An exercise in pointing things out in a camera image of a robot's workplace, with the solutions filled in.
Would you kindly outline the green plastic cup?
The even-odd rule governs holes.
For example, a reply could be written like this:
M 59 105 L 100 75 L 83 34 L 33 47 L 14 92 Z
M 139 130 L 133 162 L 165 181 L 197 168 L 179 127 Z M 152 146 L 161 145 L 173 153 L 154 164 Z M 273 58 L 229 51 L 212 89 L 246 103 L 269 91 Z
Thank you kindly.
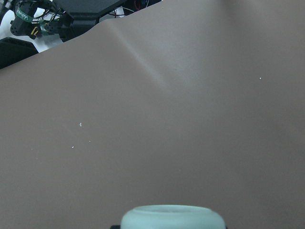
M 122 229 L 225 229 L 224 219 L 209 208 L 188 205 L 147 205 L 126 212 Z

